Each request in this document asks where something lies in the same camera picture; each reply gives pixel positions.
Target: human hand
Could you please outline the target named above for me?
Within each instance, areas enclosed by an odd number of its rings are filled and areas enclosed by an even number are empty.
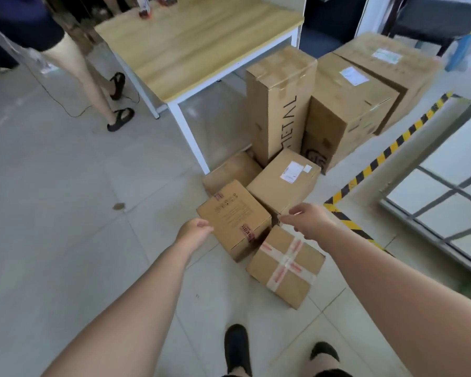
[[[174,243],[182,246],[192,254],[206,241],[207,236],[213,230],[213,226],[210,226],[207,220],[194,218],[181,226]]]
[[[317,241],[319,230],[324,224],[335,225],[323,206],[305,202],[291,208],[289,215],[282,215],[279,220],[283,224],[293,226],[295,231],[302,233],[305,239],[314,241]]]

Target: cardboard box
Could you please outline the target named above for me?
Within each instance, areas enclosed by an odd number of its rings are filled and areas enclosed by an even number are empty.
[[[202,178],[208,195],[215,195],[226,184],[237,180],[244,187],[251,183],[262,171],[262,167],[246,152],[239,152]]]
[[[407,115],[431,87],[442,64],[420,50],[376,33],[364,33],[334,51],[399,92],[396,103],[375,134]]]
[[[251,142],[263,167],[283,148],[300,152],[316,63],[286,46],[246,69]]]
[[[314,164],[318,164],[321,167],[321,172],[326,174],[327,171],[332,169],[341,160],[349,156],[358,147],[365,144],[374,136],[374,134],[364,135],[358,140],[350,141],[348,145],[343,146],[339,151],[331,154],[331,149],[328,149],[321,141],[305,132],[303,135],[301,154]]]
[[[197,208],[214,227],[214,236],[239,262],[257,249],[271,228],[269,212],[237,180]]]
[[[291,261],[283,264],[285,254]],[[246,270],[298,310],[325,258],[314,247],[274,226]]]
[[[248,191],[271,213],[288,214],[314,189],[321,168],[289,149],[283,149],[249,185]]]
[[[350,62],[332,53],[322,56],[317,61],[302,154],[314,158],[326,173],[371,137],[398,95]]]

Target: white metal table frame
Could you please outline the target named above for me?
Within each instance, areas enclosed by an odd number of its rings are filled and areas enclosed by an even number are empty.
[[[297,39],[298,39],[298,29],[299,29],[299,27],[297,26],[292,31],[289,31],[287,33],[282,34],[282,36],[276,38],[274,41],[268,43],[267,45],[265,45],[264,47],[262,47],[258,50],[253,51],[252,53],[250,53],[246,57],[242,58],[240,61],[234,63],[233,65],[227,67],[226,69],[221,70],[218,74],[213,75],[211,78],[209,78],[206,81],[202,82],[200,85],[197,85],[197,86],[191,88],[187,92],[185,92],[185,93],[181,94],[180,96],[178,96],[176,99],[174,99],[174,100],[172,100],[172,101],[170,101],[166,104],[163,104],[162,106],[160,106],[157,109],[152,104],[152,101],[150,100],[150,98],[148,98],[147,93],[145,92],[145,90],[141,86],[138,78],[136,77],[136,75],[134,74],[132,69],[127,65],[126,62],[124,62],[124,60],[121,57],[119,57],[119,55],[117,53],[113,52],[113,54],[117,58],[117,61],[119,62],[119,64],[124,69],[128,79],[136,87],[136,90],[138,91],[139,96],[141,97],[141,99],[143,99],[144,103],[147,105],[147,107],[149,108],[150,112],[155,117],[155,119],[158,119],[160,117],[159,116],[160,112],[162,112],[166,109],[169,109],[169,111],[171,111],[171,113],[173,114],[173,116],[176,120],[176,123],[178,124],[178,127],[180,127],[180,130],[181,130],[183,136],[187,140],[187,144],[189,145],[190,149],[194,153],[194,156],[197,159],[197,162],[201,166],[202,171],[204,172],[204,174],[208,174],[209,173],[209,167],[206,163],[206,160],[204,159],[204,156],[202,155],[202,152],[199,148],[199,145],[197,145],[197,142],[195,141],[194,135],[192,134],[192,131],[190,130],[190,127],[188,126],[187,120],[185,120],[185,117],[183,116],[183,113],[181,111],[181,108],[180,108],[179,104],[182,101],[187,100],[189,97],[197,94],[201,90],[205,89],[207,86],[209,86],[209,85],[213,84],[214,82],[220,80],[225,75],[228,75],[228,74],[232,73],[233,71],[235,71],[235,70],[239,69],[240,67],[244,66],[246,63],[248,63],[248,62],[252,61],[253,59],[257,58],[258,56],[264,54],[265,52],[267,52],[268,50],[270,50],[273,47],[277,46],[278,44],[282,43],[284,40],[287,40],[288,38],[291,38],[291,45],[296,47]]]

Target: white table leg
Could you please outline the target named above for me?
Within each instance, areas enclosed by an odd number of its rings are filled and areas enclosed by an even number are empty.
[[[298,41],[298,27],[296,27],[292,32],[291,32],[291,46],[297,47],[297,41]]]
[[[202,155],[202,152],[197,145],[197,142],[195,141],[194,135],[188,126],[187,120],[185,120],[185,117],[183,116],[180,106],[178,106],[176,102],[170,102],[168,103],[168,107],[169,111],[171,111],[174,118],[176,119],[176,123],[178,124],[178,127],[180,127],[183,136],[187,140],[190,149],[194,153],[197,162],[201,166],[202,171],[204,174],[208,174],[209,167],[207,166],[206,160],[204,159],[204,156]]]
[[[115,56],[115,58],[117,59],[117,62],[119,62],[119,64],[122,66],[122,69],[124,69],[124,72],[126,73],[128,79],[131,81],[131,83],[134,85],[134,87],[136,88],[136,90],[138,91],[138,94],[139,96],[141,97],[141,99],[143,99],[144,101],[144,104],[147,105],[148,109],[150,110],[150,112],[152,113],[152,115],[154,116],[155,119],[158,119],[160,118],[159,116],[159,113],[157,112],[157,110],[155,109],[154,105],[152,104],[152,101],[150,100],[150,98],[148,98],[148,95],[146,92],[144,92],[144,89],[143,87],[141,86],[140,82],[138,81],[138,78],[136,77],[136,75],[134,74],[133,70],[131,70],[129,68],[129,66],[127,65],[126,62],[124,62],[124,60],[119,57],[115,52],[113,52],[113,55]]]

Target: clear tape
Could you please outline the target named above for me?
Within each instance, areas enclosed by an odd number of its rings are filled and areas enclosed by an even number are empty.
[[[295,262],[295,257],[303,247],[303,242],[297,238],[291,241],[290,246],[286,250],[286,253],[282,253],[275,247],[272,247],[268,242],[264,242],[260,246],[260,250],[269,255],[272,259],[279,262],[276,269],[272,273],[269,281],[267,282],[267,288],[272,292],[276,292],[279,285],[284,279],[286,272],[291,271],[300,279],[305,280],[308,284],[313,285],[316,279],[316,275],[306,268],[300,266]]]

